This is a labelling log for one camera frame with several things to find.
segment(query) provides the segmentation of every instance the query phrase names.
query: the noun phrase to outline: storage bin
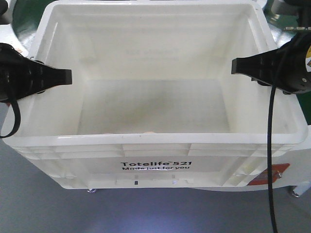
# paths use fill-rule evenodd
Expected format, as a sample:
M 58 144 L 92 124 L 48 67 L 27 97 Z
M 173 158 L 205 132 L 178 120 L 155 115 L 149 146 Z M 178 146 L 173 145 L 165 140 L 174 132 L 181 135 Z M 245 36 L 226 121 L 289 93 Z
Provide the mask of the storage bin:
M 20 100 L 4 141 L 69 189 L 245 186 L 266 168 L 271 88 L 231 61 L 275 48 L 251 0 L 56 1 L 29 56 L 73 85 Z M 273 156 L 307 130 L 277 91 Z

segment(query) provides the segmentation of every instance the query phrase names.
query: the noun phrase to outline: black cable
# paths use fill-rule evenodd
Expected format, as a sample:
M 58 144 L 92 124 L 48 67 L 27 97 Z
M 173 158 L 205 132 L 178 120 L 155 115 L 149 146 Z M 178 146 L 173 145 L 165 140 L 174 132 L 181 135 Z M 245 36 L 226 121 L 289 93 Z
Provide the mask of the black cable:
M 271 218 L 273 233 L 278 233 L 277 225 L 276 225 L 276 216 L 274 212 L 273 187 L 272 187 L 272 118 L 273 118 L 274 97 L 276 94 L 277 81 L 284 67 L 285 60 L 298 38 L 299 38 L 299 35 L 297 34 L 296 36 L 292 38 L 292 40 L 288 44 L 288 47 L 286 48 L 286 51 L 284 52 L 281 58 L 281 61 L 277 67 L 276 75 L 274 77 L 271 94 L 270 94 L 269 113 L 268 113 L 268 133 L 267 133 L 267 170 L 268 170 L 269 208 L 270 208 L 270 218 Z
M 10 137 L 12 136 L 13 134 L 15 134 L 18 129 L 19 129 L 19 126 L 20 126 L 20 121 L 21 121 L 21 117 L 20 117 L 20 110 L 19 110 L 19 106 L 18 106 L 18 102 L 17 102 L 17 99 L 14 95 L 14 92 L 10 86 L 10 81 L 7 78 L 4 78 L 4 90 L 6 91 L 7 93 L 7 96 L 8 96 L 8 100 L 9 102 L 11 103 L 11 106 L 12 106 L 12 109 L 13 109 L 13 112 L 14 112 L 14 117 L 15 117 L 15 122 L 14 122 L 14 126 L 11 130 L 11 132 L 9 132 L 7 135 L 5 136 L 1 136 L 0 135 L 0 138 L 6 138 L 6 137 Z

